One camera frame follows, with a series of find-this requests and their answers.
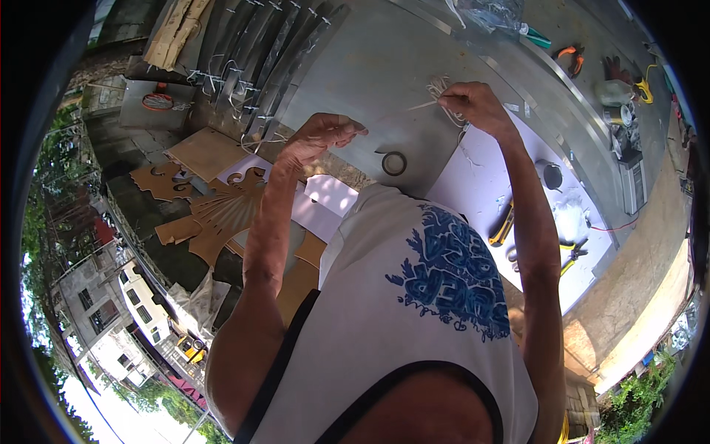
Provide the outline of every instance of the man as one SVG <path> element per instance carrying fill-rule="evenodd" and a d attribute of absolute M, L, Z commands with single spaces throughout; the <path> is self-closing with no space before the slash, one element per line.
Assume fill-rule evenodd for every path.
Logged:
<path fill-rule="evenodd" d="M 269 176 L 244 255 L 244 292 L 215 338 L 207 399 L 235 442 L 553 443 L 564 415 L 557 230 L 540 179 L 483 83 L 439 104 L 501 147 L 525 294 L 522 356 L 496 265 L 461 215 L 372 185 L 323 253 L 288 331 L 275 298 L 304 165 L 367 130 L 316 114 Z"/>

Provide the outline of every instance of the building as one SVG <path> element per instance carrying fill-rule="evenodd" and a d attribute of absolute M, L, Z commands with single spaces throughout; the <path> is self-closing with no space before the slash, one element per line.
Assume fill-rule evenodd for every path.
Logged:
<path fill-rule="evenodd" d="M 58 301 L 54 309 L 62 338 L 74 337 L 79 345 L 76 364 L 90 357 L 100 373 L 140 386 L 156 368 L 126 330 L 133 317 L 121 292 L 115 256 L 114 244 L 107 244 L 63 276 L 52 289 Z"/>
<path fill-rule="evenodd" d="M 157 372 L 150 357 L 142 353 L 128 330 L 122 326 L 101 336 L 91 347 L 88 358 L 112 379 L 128 379 L 136 386 L 143 385 Z"/>

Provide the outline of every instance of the paint can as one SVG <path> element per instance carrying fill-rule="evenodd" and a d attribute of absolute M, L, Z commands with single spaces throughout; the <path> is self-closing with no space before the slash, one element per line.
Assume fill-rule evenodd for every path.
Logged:
<path fill-rule="evenodd" d="M 546 161 L 545 159 L 540 159 L 535 162 L 535 170 L 537 170 L 537 175 L 540 177 L 542 184 L 547 187 L 548 190 L 560 191 L 559 187 L 562 186 L 562 169 L 554 162 Z"/>
<path fill-rule="evenodd" d="M 620 107 L 604 107 L 604 121 L 610 125 L 631 125 L 631 111 L 626 105 Z"/>

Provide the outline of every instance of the yellow forklift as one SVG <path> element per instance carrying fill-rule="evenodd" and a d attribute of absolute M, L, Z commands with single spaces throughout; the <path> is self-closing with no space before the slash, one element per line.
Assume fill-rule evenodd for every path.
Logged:
<path fill-rule="evenodd" d="M 204 346 L 203 341 L 183 333 L 179 336 L 175 346 L 187 356 L 188 364 L 195 364 L 199 368 L 204 368 L 207 362 L 204 359 L 207 354 L 207 348 Z"/>

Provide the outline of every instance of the hand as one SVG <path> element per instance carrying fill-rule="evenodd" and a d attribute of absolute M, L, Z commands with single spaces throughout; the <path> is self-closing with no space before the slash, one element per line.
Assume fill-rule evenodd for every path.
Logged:
<path fill-rule="evenodd" d="M 331 146 L 342 148 L 356 135 L 368 133 L 362 124 L 342 114 L 313 114 L 283 147 L 280 157 L 303 167 L 319 158 Z"/>
<path fill-rule="evenodd" d="M 496 139 L 518 132 L 487 83 L 454 83 L 442 93 L 439 104 L 463 114 L 473 126 Z"/>

